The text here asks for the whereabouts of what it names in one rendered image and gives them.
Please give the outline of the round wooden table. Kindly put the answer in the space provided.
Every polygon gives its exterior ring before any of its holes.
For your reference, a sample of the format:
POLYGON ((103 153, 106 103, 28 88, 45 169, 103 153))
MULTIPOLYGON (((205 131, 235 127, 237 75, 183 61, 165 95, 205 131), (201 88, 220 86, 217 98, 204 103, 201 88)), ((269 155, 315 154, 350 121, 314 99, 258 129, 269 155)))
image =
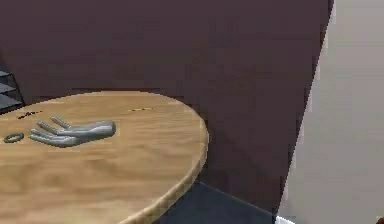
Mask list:
POLYGON ((101 91, 0 115, 0 224, 152 224, 191 187, 207 157, 204 120, 160 94, 101 91), (129 112, 129 109, 152 110, 129 112), (17 119, 28 111, 43 111, 17 119), (114 136, 56 148, 23 138, 38 121, 112 120, 114 136))

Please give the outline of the grey hand figure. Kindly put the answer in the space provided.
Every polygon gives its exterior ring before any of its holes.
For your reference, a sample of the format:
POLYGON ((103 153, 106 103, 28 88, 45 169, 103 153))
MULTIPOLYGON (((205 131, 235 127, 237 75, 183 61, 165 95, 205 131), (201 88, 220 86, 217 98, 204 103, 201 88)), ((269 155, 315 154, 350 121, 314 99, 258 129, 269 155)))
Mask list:
POLYGON ((29 138, 42 144, 66 148, 112 137, 116 133, 116 124, 111 120, 97 121, 85 125, 71 125, 64 120, 52 116, 51 121, 60 126, 55 128, 43 121, 38 121, 37 125, 43 129, 31 129, 29 138))

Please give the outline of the dark thin pen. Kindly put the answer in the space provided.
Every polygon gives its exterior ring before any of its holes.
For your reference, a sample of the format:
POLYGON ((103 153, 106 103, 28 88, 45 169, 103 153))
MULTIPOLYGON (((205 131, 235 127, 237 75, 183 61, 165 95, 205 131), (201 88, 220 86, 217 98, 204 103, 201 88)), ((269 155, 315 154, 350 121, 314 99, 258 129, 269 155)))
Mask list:
POLYGON ((25 112, 23 115, 18 116, 17 119, 24 119, 25 117, 32 116, 34 114, 38 114, 41 112, 43 112, 43 111, 28 111, 28 112, 25 112))

